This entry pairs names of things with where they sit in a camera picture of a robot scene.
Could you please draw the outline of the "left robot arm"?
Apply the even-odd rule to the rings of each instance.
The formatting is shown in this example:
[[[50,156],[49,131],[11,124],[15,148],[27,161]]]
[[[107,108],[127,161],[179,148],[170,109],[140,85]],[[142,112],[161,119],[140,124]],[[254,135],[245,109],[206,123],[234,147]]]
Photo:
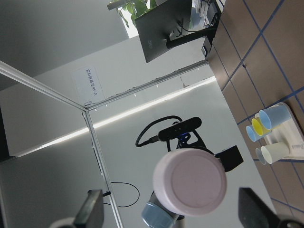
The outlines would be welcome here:
[[[173,228],[185,216],[214,211],[227,191],[226,173],[243,162],[237,146],[213,154],[202,146],[168,152],[153,173],[153,192],[142,211],[150,228]]]

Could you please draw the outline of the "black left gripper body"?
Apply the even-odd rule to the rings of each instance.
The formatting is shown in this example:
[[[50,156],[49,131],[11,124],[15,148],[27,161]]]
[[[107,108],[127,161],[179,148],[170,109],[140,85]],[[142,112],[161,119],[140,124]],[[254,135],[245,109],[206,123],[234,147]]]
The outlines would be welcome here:
[[[203,142],[202,138],[199,135],[198,135],[197,141],[188,144],[188,140],[190,138],[191,138],[190,134],[180,134],[178,136],[174,136],[174,135],[167,136],[166,135],[166,144],[167,144],[167,150],[168,150],[167,155],[172,156],[175,152],[178,152],[181,149],[198,149],[198,150],[203,150],[205,152],[210,153],[221,164],[223,164],[221,159],[216,157],[215,154],[206,147],[205,143]],[[171,146],[170,146],[170,140],[173,140],[173,139],[178,139],[177,147],[176,147],[176,150],[174,150],[174,151],[171,150]]]

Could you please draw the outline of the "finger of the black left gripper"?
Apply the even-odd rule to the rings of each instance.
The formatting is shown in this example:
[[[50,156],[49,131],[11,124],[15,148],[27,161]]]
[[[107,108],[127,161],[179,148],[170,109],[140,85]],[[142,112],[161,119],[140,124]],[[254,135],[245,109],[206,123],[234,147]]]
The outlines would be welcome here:
[[[236,145],[215,154],[215,157],[220,160],[225,172],[232,171],[244,162],[243,157]]]

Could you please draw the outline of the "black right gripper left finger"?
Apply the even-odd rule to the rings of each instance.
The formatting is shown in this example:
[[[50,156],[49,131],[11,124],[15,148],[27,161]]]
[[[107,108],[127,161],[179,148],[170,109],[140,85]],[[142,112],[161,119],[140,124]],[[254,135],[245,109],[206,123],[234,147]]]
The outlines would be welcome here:
[[[104,217],[103,191],[90,190],[73,225],[76,228],[102,228]]]

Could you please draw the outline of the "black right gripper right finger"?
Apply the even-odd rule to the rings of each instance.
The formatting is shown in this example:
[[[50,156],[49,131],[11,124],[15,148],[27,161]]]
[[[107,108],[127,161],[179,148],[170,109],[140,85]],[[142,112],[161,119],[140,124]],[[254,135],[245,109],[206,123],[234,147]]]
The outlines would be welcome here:
[[[244,228],[285,227],[285,223],[251,188],[239,188],[238,218]]]

